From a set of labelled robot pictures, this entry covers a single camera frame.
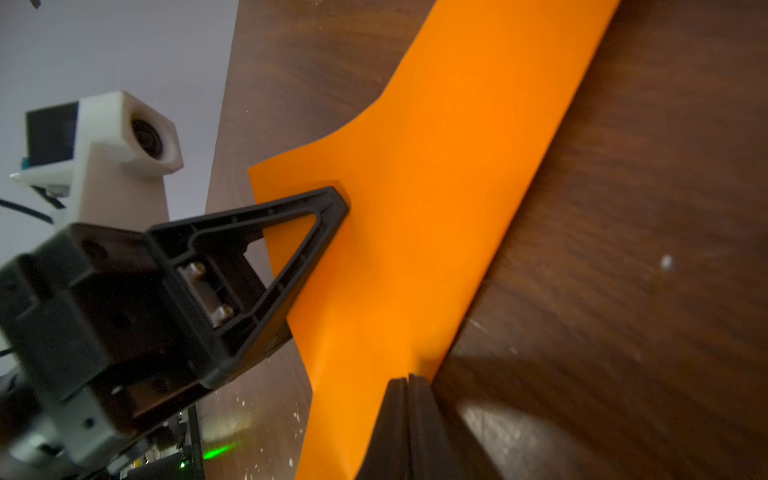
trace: camera lens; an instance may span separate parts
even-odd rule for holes
[[[160,138],[157,130],[144,120],[133,120],[131,126],[134,129],[134,136],[141,145],[141,148],[155,160],[159,160],[163,154],[163,140]]]

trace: white debris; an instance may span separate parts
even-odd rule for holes
[[[662,270],[669,271],[669,270],[672,270],[672,263],[673,263],[672,256],[669,253],[667,253],[666,255],[661,257],[659,266],[661,267]]]

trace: dark wood surface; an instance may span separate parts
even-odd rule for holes
[[[208,210],[376,99],[430,6],[241,0]],[[433,384],[471,478],[768,477],[766,127],[768,3],[620,5]],[[239,442],[208,478],[292,478],[310,390],[290,344],[202,401]]]

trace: orange sheet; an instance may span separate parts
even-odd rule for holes
[[[250,169],[257,202],[350,205],[288,316],[313,387],[297,478],[354,478],[387,381],[435,375],[616,5],[438,0],[378,101]],[[266,232],[276,271],[309,226]]]

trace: green led light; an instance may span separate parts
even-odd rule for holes
[[[236,444],[233,443],[231,445],[225,445],[221,447],[220,449],[211,450],[210,452],[207,452],[205,455],[203,455],[203,460],[210,460],[212,458],[216,458],[217,456],[221,455],[222,453],[230,451],[232,448],[234,448]]]

